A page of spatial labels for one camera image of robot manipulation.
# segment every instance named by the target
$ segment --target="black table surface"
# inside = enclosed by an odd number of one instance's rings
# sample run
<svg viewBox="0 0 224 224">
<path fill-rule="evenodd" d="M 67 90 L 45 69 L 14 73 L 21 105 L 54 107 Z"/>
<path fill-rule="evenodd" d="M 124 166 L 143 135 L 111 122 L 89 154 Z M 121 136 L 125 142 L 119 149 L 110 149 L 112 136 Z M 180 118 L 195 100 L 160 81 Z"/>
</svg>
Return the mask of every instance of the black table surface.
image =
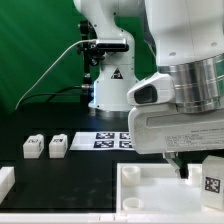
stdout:
<svg viewBox="0 0 224 224">
<path fill-rule="evenodd" d="M 49 159 L 54 135 L 66 134 L 69 147 L 77 131 L 128 131 L 127 119 L 95 117 L 79 104 L 34 103 L 13 112 L 0 125 L 0 168 L 15 167 L 16 184 L 0 212 L 115 212 L 117 163 L 165 162 L 161 154 L 135 151 L 70 151 Z M 42 134 L 39 159 L 24 159 L 23 144 Z"/>
</svg>

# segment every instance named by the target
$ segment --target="green screen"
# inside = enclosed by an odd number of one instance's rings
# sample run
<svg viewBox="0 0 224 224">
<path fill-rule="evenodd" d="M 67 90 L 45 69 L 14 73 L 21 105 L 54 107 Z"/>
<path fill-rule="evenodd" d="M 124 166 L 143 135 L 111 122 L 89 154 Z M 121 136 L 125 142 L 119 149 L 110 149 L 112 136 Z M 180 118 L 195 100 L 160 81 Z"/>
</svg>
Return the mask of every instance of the green screen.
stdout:
<svg viewBox="0 0 224 224">
<path fill-rule="evenodd" d="M 81 40 L 78 23 L 85 18 L 77 12 L 73 0 L 1 0 L 0 1 L 0 121 L 11 113 L 20 97 L 40 78 L 71 44 Z M 155 61 L 143 41 L 138 18 L 118 18 L 118 26 L 136 40 L 137 78 L 156 70 Z M 94 79 L 98 68 L 92 68 Z M 82 56 L 68 53 L 30 93 L 53 93 L 82 83 Z M 45 101 L 39 97 L 28 102 Z M 78 101 L 60 97 L 58 101 Z"/>
</svg>

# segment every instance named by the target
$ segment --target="white box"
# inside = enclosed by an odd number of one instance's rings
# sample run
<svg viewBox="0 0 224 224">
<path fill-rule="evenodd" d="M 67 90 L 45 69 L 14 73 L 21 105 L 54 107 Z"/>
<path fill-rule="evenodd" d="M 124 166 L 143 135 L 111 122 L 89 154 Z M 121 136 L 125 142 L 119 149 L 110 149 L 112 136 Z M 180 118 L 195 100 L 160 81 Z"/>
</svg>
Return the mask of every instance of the white box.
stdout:
<svg viewBox="0 0 224 224">
<path fill-rule="evenodd" d="M 44 136 L 30 136 L 23 144 L 24 159 L 38 159 L 44 149 Z"/>
<path fill-rule="evenodd" d="M 3 167 L 0 170 L 0 204 L 15 183 L 14 167 Z"/>
<path fill-rule="evenodd" d="M 49 145 L 50 158 L 64 158 L 68 148 L 67 135 L 55 135 Z"/>
<path fill-rule="evenodd" d="M 208 156 L 202 167 L 202 205 L 224 210 L 224 159 Z"/>
</svg>

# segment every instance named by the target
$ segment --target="white plastic part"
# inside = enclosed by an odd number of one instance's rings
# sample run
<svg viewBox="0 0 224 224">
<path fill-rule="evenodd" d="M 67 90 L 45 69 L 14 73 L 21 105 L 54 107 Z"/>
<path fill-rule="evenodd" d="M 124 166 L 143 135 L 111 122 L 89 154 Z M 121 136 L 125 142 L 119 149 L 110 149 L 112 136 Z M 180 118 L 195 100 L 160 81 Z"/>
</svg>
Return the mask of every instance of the white plastic part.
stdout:
<svg viewBox="0 0 224 224">
<path fill-rule="evenodd" d="M 0 170 L 0 204 L 15 183 L 14 167 L 2 167 Z"/>
<path fill-rule="evenodd" d="M 157 66 L 201 61 L 224 52 L 223 0 L 145 0 Z"/>
<path fill-rule="evenodd" d="M 107 112 L 130 111 L 132 107 L 127 102 L 126 94 L 138 81 L 134 73 L 135 42 L 131 34 L 115 24 L 119 0 L 74 0 L 74 3 L 91 22 L 98 39 L 110 39 L 112 43 L 125 39 L 129 46 L 127 52 L 105 53 L 105 59 L 100 63 L 100 75 L 94 82 L 94 100 L 89 107 Z M 114 78 L 114 74 L 118 73 L 122 78 Z"/>
<path fill-rule="evenodd" d="M 202 165 L 202 205 L 224 210 L 224 158 L 208 156 Z"/>
<path fill-rule="evenodd" d="M 141 179 L 137 186 L 123 185 L 123 167 L 126 166 L 137 166 L 141 169 Z M 189 164 L 190 170 L 197 167 L 200 168 L 201 165 Z M 201 213 L 200 186 L 188 185 L 184 179 L 178 179 L 175 169 L 170 164 L 118 164 L 116 195 L 118 214 L 182 214 L 184 216 L 189 213 Z M 142 200 L 144 209 L 126 210 L 123 202 L 127 198 Z"/>
<path fill-rule="evenodd" d="M 136 17 L 142 0 L 119 0 L 118 16 Z"/>
<path fill-rule="evenodd" d="M 44 149 L 44 136 L 30 136 L 23 144 L 24 159 L 38 159 Z"/>
<path fill-rule="evenodd" d="M 50 158 L 64 158 L 68 148 L 67 135 L 55 135 L 49 144 Z"/>
<path fill-rule="evenodd" d="M 139 211 L 144 209 L 144 202 L 139 198 L 127 198 L 123 201 L 125 211 Z"/>
<path fill-rule="evenodd" d="M 201 187 L 202 182 L 202 167 L 201 165 L 191 165 L 188 167 L 189 176 L 186 180 L 186 184 L 193 187 Z"/>
<path fill-rule="evenodd" d="M 128 117 L 133 148 L 139 154 L 224 148 L 224 97 L 210 113 L 180 114 L 175 104 L 135 107 Z"/>
<path fill-rule="evenodd" d="M 127 94 L 128 103 L 133 106 L 139 106 L 139 104 L 135 101 L 135 92 L 148 85 L 155 87 L 157 91 L 157 101 L 153 104 L 169 103 L 174 100 L 175 90 L 171 76 L 157 72 L 151 78 L 143 79 L 133 86 Z"/>
<path fill-rule="evenodd" d="M 137 186 L 141 179 L 141 169 L 138 166 L 125 166 L 122 168 L 122 184 L 124 186 Z"/>
</svg>

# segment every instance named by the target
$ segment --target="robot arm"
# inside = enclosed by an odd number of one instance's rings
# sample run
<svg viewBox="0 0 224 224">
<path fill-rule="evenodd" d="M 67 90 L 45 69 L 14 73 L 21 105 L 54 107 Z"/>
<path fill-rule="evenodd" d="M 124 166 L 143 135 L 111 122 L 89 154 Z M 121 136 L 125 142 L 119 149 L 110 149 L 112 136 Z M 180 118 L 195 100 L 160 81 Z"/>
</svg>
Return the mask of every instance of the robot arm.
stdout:
<svg viewBox="0 0 224 224">
<path fill-rule="evenodd" d="M 97 41 L 93 47 L 105 51 L 100 75 L 94 83 L 90 111 L 106 117 L 127 116 L 132 107 L 126 94 L 138 82 L 134 74 L 135 44 L 131 34 L 116 26 L 114 17 L 122 13 L 137 14 L 138 1 L 74 0 L 74 3 L 96 31 Z"/>
<path fill-rule="evenodd" d="M 145 7 L 158 73 L 128 93 L 134 148 L 141 154 L 223 149 L 223 0 L 145 0 Z"/>
</svg>

